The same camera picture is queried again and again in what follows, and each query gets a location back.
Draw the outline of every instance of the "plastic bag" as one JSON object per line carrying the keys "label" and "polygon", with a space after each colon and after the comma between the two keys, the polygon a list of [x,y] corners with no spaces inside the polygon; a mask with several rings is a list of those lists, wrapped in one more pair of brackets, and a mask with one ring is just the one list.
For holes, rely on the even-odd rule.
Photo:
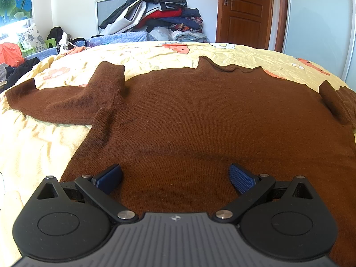
{"label": "plastic bag", "polygon": [[13,43],[0,44],[0,64],[6,63],[9,66],[18,67],[24,63],[20,47]]}
{"label": "plastic bag", "polygon": [[168,27],[157,26],[154,27],[150,34],[157,39],[157,41],[172,41],[172,30]]}

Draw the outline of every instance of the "bed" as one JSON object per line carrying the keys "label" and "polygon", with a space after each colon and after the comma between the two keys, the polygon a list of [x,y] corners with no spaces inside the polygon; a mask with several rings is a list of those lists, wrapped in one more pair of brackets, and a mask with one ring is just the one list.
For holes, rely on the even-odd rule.
{"label": "bed", "polygon": [[[173,67],[196,67],[199,56],[219,65],[262,66],[267,75],[304,83],[318,91],[328,80],[338,89],[347,86],[319,65],[312,66],[278,52],[222,43],[134,42],[96,46],[74,55],[54,55],[37,64],[18,82],[34,78],[36,87],[85,86],[102,61],[125,65],[125,79]],[[40,181],[60,178],[90,130],[90,125],[41,122],[9,107],[2,93],[0,125],[0,266],[11,266],[20,254],[12,239],[12,225]]]}

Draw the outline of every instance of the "floral pillow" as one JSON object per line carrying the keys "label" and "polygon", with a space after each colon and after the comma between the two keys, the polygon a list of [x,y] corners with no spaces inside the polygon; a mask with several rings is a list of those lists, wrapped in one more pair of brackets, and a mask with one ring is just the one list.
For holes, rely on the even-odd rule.
{"label": "floral pillow", "polygon": [[25,50],[32,47],[34,47],[35,52],[48,49],[35,24],[26,28],[23,33],[17,33],[17,36]]}

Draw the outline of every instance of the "red clothing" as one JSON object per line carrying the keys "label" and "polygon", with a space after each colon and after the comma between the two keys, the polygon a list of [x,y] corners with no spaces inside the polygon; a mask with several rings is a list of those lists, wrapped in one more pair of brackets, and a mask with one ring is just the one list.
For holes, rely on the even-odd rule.
{"label": "red clothing", "polygon": [[182,9],[179,8],[178,10],[166,10],[166,11],[155,11],[151,14],[149,14],[148,16],[146,16],[145,18],[143,18],[139,24],[137,24],[136,28],[141,28],[143,26],[145,26],[146,21],[148,19],[158,19],[158,18],[167,18],[167,17],[179,17],[180,15],[182,15]]}
{"label": "red clothing", "polygon": [[20,47],[8,42],[0,44],[0,64],[1,63],[6,63],[13,67],[18,67],[24,63]]}

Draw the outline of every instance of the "painting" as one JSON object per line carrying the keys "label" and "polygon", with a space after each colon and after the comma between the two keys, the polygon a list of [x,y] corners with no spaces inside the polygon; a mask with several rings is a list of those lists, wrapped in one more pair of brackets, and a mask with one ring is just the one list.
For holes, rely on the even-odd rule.
{"label": "painting", "polygon": [[0,0],[0,26],[31,17],[31,0]]}

